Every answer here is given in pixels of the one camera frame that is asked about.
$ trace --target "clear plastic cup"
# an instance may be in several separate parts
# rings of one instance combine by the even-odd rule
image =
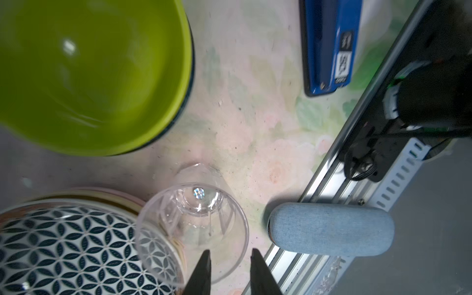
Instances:
[[[184,287],[201,254],[211,253],[211,283],[233,272],[249,242],[246,216],[219,171],[203,164],[181,170],[174,185],[153,196],[136,224],[136,248],[159,280]],[[172,250],[162,257],[162,247]]]

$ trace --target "gray surface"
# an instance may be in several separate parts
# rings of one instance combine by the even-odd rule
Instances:
[[[390,213],[384,254],[356,258],[330,295],[472,294],[472,141],[425,163]]]

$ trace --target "blue and white patterned plate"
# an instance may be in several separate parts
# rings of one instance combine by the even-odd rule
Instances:
[[[138,259],[135,216],[97,202],[53,199],[0,214],[0,295],[168,295]],[[171,280],[178,261],[163,241],[153,259]]]

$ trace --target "black cable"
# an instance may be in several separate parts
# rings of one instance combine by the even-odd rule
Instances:
[[[409,132],[371,135],[366,138],[359,139],[353,142],[349,146],[349,148],[347,149],[345,158],[344,158],[344,175],[349,180],[361,181],[363,179],[366,179],[370,175],[374,174],[375,171],[377,170],[377,163],[375,162],[375,159],[372,156],[375,150],[371,150],[366,156],[360,159],[353,157],[354,148],[356,148],[356,146],[362,141],[368,141],[371,139],[380,139],[380,138],[411,138],[411,137],[446,138],[447,140],[451,138],[471,137],[471,136],[472,136],[472,129],[440,131],[440,132],[411,132],[409,131]],[[366,166],[367,169],[363,172],[360,172],[358,175],[355,175],[356,172],[358,172],[358,169],[361,167],[361,165]]]

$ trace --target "floral tablecloth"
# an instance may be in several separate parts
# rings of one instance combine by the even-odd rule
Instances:
[[[195,82],[177,124],[130,154],[55,154],[0,129],[2,207],[74,186],[104,186],[145,200],[189,164],[219,169],[250,225],[249,249],[270,246],[267,203],[296,201],[383,60],[416,1],[365,0],[351,84],[303,92],[298,0],[183,0],[195,45]],[[212,294],[240,294],[250,252]]]

